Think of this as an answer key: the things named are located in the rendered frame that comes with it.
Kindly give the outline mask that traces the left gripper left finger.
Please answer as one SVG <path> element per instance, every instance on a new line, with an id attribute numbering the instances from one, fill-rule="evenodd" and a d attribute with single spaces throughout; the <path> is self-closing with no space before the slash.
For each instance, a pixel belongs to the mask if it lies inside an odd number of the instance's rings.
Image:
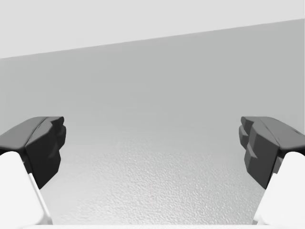
<path id="1" fill-rule="evenodd" d="M 53 224 L 40 189 L 58 172 L 64 117 L 33 117 L 0 135 L 0 226 Z"/>

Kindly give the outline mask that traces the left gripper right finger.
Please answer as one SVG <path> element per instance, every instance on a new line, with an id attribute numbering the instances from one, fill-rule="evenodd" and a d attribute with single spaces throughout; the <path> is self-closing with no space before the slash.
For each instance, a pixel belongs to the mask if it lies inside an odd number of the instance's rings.
<path id="1" fill-rule="evenodd" d="M 305 226 L 305 135 L 271 117 L 241 123 L 246 170 L 265 189 L 253 224 Z"/>

